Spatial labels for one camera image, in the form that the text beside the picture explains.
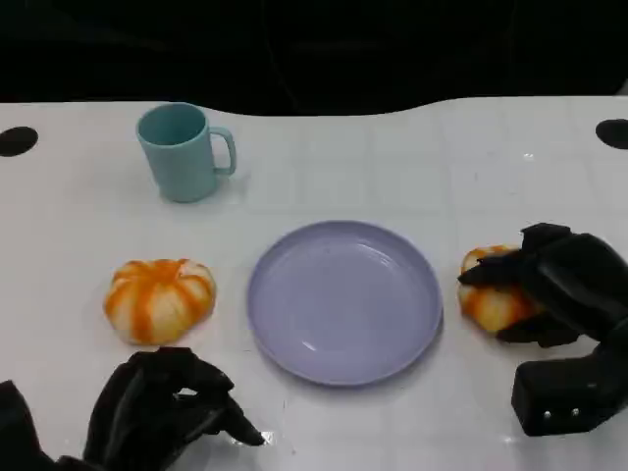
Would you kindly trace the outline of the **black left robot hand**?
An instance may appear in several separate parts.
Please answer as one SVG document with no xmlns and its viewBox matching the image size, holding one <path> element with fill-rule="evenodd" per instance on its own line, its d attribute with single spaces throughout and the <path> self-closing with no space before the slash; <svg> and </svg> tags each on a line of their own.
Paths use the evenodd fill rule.
<svg viewBox="0 0 628 471">
<path fill-rule="evenodd" d="M 98 397 L 83 459 L 104 470 L 165 470 L 204 435 L 265 443 L 231 397 L 234 383 L 186 347 L 140 351 Z"/>
</svg>

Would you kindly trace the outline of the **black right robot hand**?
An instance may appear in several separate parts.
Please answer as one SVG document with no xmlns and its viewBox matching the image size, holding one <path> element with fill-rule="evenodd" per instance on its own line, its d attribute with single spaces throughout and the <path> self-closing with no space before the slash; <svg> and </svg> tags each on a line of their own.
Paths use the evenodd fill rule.
<svg viewBox="0 0 628 471">
<path fill-rule="evenodd" d="M 481 327 L 498 340 L 543 348 L 587 336 L 627 348 L 627 263 L 604 240 L 569 227 L 522 229 L 520 247 L 478 255 L 458 277 L 473 294 L 492 298 Z"/>
</svg>

